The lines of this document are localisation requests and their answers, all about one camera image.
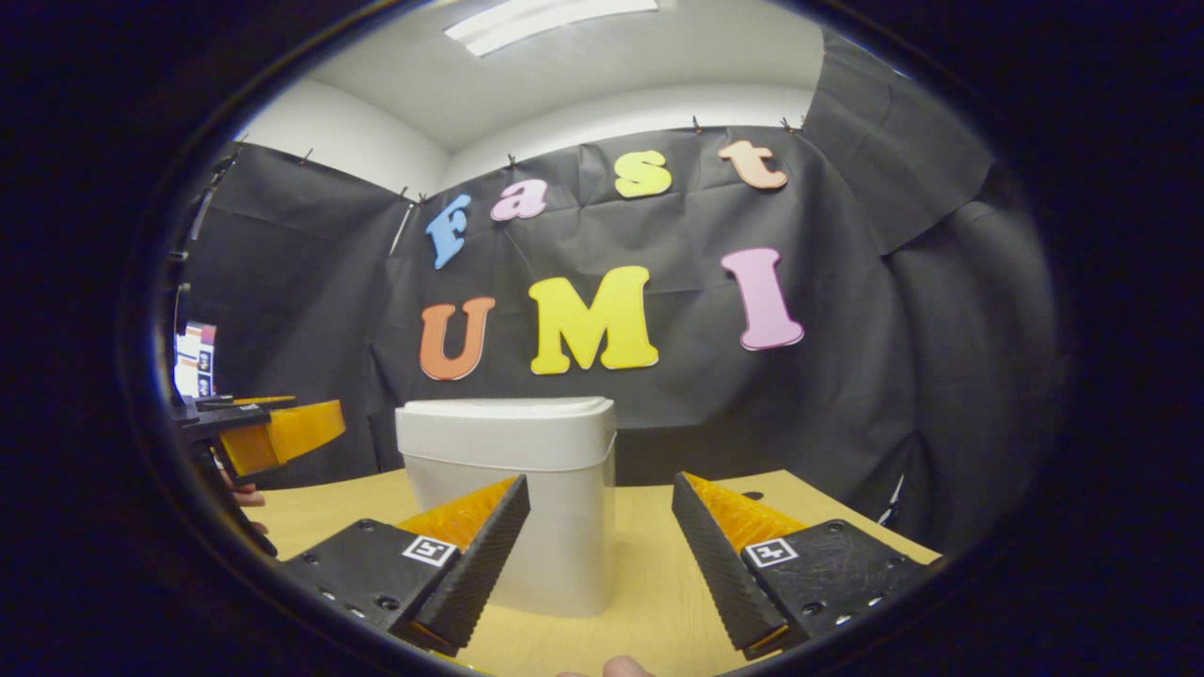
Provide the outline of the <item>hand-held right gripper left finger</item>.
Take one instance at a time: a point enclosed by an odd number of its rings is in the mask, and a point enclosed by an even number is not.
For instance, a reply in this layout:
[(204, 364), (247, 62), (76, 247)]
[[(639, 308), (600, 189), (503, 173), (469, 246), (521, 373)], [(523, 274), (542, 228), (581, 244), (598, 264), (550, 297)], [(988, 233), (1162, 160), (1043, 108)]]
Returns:
[(452, 658), (470, 644), (530, 510), (517, 475), (396, 526), (358, 519), (282, 571), (353, 620)]

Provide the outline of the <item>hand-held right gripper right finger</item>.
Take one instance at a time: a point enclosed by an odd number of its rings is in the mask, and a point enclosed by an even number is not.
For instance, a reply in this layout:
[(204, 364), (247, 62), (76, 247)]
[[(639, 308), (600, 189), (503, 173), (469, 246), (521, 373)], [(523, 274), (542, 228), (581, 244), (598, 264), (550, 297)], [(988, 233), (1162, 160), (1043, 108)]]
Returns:
[(846, 630), (934, 573), (848, 520), (805, 526), (692, 473), (675, 475), (672, 510), (749, 660)]

